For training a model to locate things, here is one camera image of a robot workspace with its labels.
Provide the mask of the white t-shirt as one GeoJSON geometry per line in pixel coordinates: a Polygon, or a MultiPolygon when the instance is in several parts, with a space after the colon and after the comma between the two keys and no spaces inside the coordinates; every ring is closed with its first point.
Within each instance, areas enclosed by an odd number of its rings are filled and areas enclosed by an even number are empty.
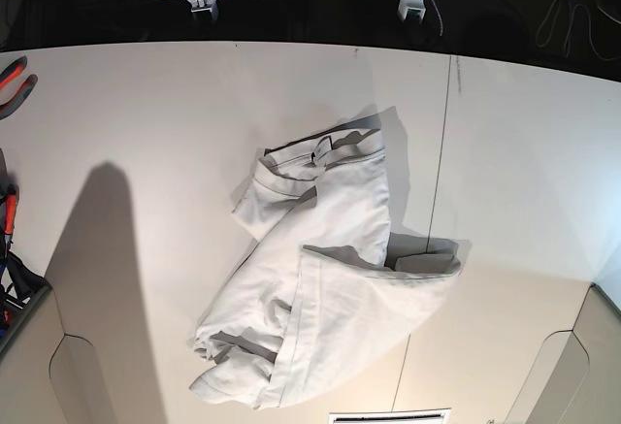
{"type": "Polygon", "coordinates": [[[373,118],[267,151],[233,210],[256,248],[198,324],[210,404],[286,408],[342,385],[427,321],[461,271],[455,245],[388,256],[386,147],[373,118]]]}

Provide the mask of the white vent grille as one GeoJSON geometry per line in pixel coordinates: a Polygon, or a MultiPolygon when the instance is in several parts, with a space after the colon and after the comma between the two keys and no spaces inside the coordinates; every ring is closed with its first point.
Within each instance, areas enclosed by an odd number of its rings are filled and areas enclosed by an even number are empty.
{"type": "Polygon", "coordinates": [[[329,424],[445,424],[450,408],[412,411],[331,413],[329,424]]]}

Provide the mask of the grey bin with tools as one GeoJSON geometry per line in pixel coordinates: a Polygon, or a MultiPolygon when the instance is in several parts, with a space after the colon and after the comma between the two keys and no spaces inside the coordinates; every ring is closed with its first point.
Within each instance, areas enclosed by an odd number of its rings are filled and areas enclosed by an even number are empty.
{"type": "Polygon", "coordinates": [[[4,357],[19,333],[52,291],[44,278],[30,271],[11,251],[1,264],[1,277],[7,274],[9,285],[1,285],[1,357],[4,357]]]}

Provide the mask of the orange handled tool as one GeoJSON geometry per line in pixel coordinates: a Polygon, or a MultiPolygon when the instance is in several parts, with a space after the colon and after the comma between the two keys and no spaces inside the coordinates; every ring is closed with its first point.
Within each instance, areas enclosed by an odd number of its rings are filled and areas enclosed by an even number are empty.
{"type": "Polygon", "coordinates": [[[4,258],[7,258],[12,244],[12,237],[15,230],[16,210],[18,206],[18,188],[13,183],[7,187],[6,193],[1,198],[1,205],[4,208],[2,223],[2,248],[4,258]]]}

